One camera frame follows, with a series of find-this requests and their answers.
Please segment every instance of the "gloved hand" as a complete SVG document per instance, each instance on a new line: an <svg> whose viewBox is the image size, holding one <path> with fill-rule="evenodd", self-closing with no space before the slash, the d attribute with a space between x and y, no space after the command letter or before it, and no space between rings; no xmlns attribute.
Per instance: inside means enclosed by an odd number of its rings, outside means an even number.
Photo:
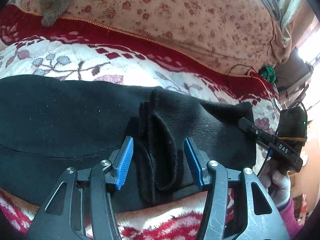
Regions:
<svg viewBox="0 0 320 240"><path fill-rule="evenodd" d="M278 209L288 203L291 188L290 178L288 172L283 175L277 170L276 161L270 160L266 162L259 179L266 189L268 189L271 186L271 182L273 182L274 189L270 196Z"/></svg>

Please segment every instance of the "folded black cloth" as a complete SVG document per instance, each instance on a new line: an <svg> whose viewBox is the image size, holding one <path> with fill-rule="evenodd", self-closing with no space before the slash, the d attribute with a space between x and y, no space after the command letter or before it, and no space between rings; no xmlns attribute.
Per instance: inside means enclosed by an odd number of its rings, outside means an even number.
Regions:
<svg viewBox="0 0 320 240"><path fill-rule="evenodd" d="M0 80L0 188L41 205L70 166L93 167L135 138L127 181L112 196L116 213L199 192L183 154L199 149L228 168L255 164L255 141L236 127L253 121L249 103L211 103L162 88L59 81L21 75Z"/></svg>
<svg viewBox="0 0 320 240"><path fill-rule="evenodd" d="M161 203L163 194L157 193L193 185L183 153L186 137L192 137L211 160L227 168L252 168L256 158L255 140L237 127L242 117L253 122L249 103L212 103L169 90L154 89L149 101L140 106L139 138L146 150L140 153L140 160L144 157L144 162L137 162L137 165L152 167L143 170L141 176L140 188L145 194L144 199L153 204ZM143 187L148 190L143 190L141 185L148 185Z"/></svg>

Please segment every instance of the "pink floral fabric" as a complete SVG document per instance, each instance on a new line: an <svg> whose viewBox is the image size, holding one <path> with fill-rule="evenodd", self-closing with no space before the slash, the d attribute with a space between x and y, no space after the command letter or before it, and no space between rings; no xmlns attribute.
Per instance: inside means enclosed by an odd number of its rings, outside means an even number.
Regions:
<svg viewBox="0 0 320 240"><path fill-rule="evenodd" d="M41 14L39 0L13 3ZM276 63L271 17L260 0L74 0L64 16L148 36L224 73Z"/></svg>

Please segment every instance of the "black wire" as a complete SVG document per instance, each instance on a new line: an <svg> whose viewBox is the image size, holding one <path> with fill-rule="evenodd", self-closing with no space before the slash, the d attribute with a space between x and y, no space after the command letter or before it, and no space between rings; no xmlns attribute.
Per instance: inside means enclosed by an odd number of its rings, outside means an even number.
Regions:
<svg viewBox="0 0 320 240"><path fill-rule="evenodd" d="M247 65L243 65L243 64L236 64L236 65L234 65L232 68L230 68L230 70L228 71L227 76L230 74L231 70L233 70L236 66L250 67L250 68L252 68L252 69L255 71L255 73L257 73L257 71L256 71L252 66L247 66Z"/></svg>
<svg viewBox="0 0 320 240"><path fill-rule="evenodd" d="M286 78L283 78L283 77L276 77L276 78L281 78L281 79L286 80L286 82L287 82L287 84L288 84L287 88L289 88L289 87L290 87L290 85L289 85L289 81L288 81Z"/></svg>
<svg viewBox="0 0 320 240"><path fill-rule="evenodd" d="M259 172L258 172L258 174L257 174L257 177L259 177L261 171L263 170L264 165L266 165L266 162L267 162L268 158L269 158L269 151L267 152L267 156L266 156L266 158L265 158L264 161L263 161L263 164L262 164L262 166L261 166L261 168L260 168L260 170L259 170Z"/></svg>
<svg viewBox="0 0 320 240"><path fill-rule="evenodd" d="M295 101L289 106L288 110L291 109L292 107L294 107L296 103L299 103L299 104L302 106L304 112L307 113L307 110L306 110L306 108L304 107L304 104L302 103L301 100L295 100Z"/></svg>

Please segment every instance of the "red pattern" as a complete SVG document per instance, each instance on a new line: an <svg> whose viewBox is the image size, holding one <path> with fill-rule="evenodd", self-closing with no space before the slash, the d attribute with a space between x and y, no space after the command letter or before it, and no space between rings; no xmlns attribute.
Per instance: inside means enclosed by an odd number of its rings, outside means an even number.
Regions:
<svg viewBox="0 0 320 240"><path fill-rule="evenodd" d="M161 224L159 228L145 230L140 234L134 235L131 228L125 228L122 232L123 236L132 237L134 240L145 239L174 239L176 237L183 237L186 240L194 240L198 232L202 214L191 212L178 218L172 218L166 223Z"/></svg>
<svg viewBox="0 0 320 240"><path fill-rule="evenodd" d="M0 191L0 209L17 231L24 235L27 233L31 220L2 191Z"/></svg>
<svg viewBox="0 0 320 240"><path fill-rule="evenodd" d="M242 96L250 96L252 89L255 95L271 100L275 96L274 90L270 83L261 78L258 74L250 73L250 77L244 76L228 76L226 74L213 71L191 57L188 57L173 49L161 46L155 42L130 36L126 33L120 33L114 30L82 21L71 19L58 19L58 21L50 28L42 27L41 17L21 11L15 5L7 5L0 13L0 34L1 41L6 45L14 44L21 40L32 40L33 35L43 36L50 41L59 40L62 43L80 43L80 44L105 44L111 43L114 46L128 47L133 51L138 51L143 55L150 55L156 52L157 57L150 60L161 64L161 58L170 57L172 62L170 68L166 65L161 66L171 72L187 72L197 73L200 77L226 87L227 91L233 95L232 97L241 98Z"/></svg>

